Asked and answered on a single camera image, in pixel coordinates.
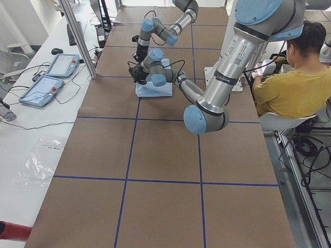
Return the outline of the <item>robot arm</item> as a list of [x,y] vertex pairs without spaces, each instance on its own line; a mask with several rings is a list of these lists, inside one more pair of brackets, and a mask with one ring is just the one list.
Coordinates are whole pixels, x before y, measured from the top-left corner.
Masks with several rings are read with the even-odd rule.
[[174,46],[183,29],[196,21],[199,13],[199,5],[196,1],[178,0],[172,3],[184,14],[169,28],[164,26],[158,17],[143,19],[139,35],[132,38],[137,42],[137,50],[132,56],[137,62],[142,62],[147,56],[152,34],[156,34],[167,45]]
[[205,90],[194,84],[183,71],[162,65],[164,54],[159,48],[149,48],[152,34],[173,46],[183,29],[197,20],[196,1],[175,1],[183,15],[165,27],[159,18],[144,19],[136,37],[137,65],[129,69],[135,83],[151,82],[155,87],[174,83],[190,100],[184,111],[184,124],[193,134],[223,129],[229,121],[225,102],[245,70],[257,47],[265,42],[289,40],[301,35],[305,1],[238,1],[234,8],[234,34]]

